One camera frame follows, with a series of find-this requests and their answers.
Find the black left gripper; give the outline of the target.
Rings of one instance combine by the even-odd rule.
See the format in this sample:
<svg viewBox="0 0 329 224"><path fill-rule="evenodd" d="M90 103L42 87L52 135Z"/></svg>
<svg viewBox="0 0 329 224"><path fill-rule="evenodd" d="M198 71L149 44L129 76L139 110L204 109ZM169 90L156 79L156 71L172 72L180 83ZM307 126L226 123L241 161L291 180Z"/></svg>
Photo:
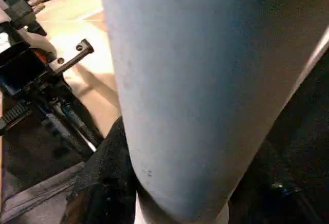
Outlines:
<svg viewBox="0 0 329 224"><path fill-rule="evenodd" d="M32 49L19 42L1 53L1 91L15 105L1 116L1 135L30 114L64 146L79 155L91 155L103 140L94 125L89 126L81 116L86 113L63 73L94 52L83 39L77 55L70 60L55 58L52 53Z"/></svg>

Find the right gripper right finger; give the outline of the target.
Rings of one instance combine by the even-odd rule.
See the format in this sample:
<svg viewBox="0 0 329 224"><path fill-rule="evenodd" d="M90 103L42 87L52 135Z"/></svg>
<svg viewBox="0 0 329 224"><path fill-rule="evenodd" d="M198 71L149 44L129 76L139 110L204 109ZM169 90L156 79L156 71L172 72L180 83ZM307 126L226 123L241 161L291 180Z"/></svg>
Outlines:
<svg viewBox="0 0 329 224"><path fill-rule="evenodd" d="M278 153L263 144L229 200L229 223L326 223Z"/></svg>

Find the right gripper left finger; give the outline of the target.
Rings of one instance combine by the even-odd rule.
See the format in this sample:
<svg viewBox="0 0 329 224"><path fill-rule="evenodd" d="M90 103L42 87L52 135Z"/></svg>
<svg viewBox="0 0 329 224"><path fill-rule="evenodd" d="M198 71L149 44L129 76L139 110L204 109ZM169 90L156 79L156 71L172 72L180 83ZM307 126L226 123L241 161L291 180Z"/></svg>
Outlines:
<svg viewBox="0 0 329 224"><path fill-rule="evenodd" d="M62 223L134 223L136 191L123 118L119 117L79 173Z"/></svg>

